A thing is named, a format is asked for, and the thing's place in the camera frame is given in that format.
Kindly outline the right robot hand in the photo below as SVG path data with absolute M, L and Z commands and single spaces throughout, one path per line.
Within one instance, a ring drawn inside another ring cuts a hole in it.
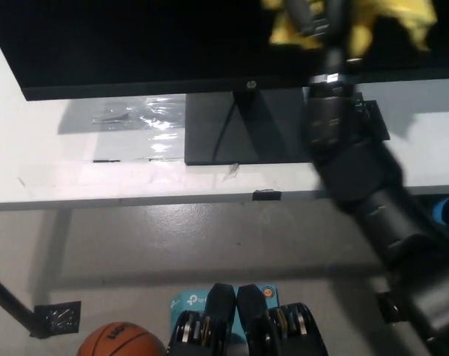
M 352 2 L 324 1 L 323 14 L 318 16 L 313 13 L 308 1 L 285 0 L 284 8 L 298 34 L 314 36 L 322 43 L 317 73 L 319 75 L 346 73 Z

